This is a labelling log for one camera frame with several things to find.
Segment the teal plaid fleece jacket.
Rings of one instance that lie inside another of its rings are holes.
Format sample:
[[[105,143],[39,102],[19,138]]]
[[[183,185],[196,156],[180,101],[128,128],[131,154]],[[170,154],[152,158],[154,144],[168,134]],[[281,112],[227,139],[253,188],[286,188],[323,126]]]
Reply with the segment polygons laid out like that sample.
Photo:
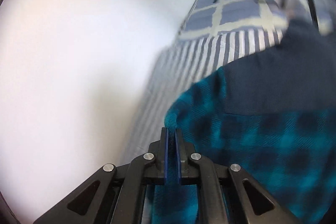
[[[193,84],[165,117],[170,141],[239,164],[302,223],[335,223],[335,33],[292,20],[279,44]]]

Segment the blue white striped quilt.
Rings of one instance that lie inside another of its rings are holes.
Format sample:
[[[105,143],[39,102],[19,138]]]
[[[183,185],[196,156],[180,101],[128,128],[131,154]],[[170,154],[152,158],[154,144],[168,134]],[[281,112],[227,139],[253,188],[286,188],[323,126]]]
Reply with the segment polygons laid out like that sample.
[[[145,153],[159,138],[167,110],[192,84],[234,60],[278,45],[282,34],[280,29],[244,28],[212,38],[176,42],[164,49],[135,112],[121,161],[127,163]]]

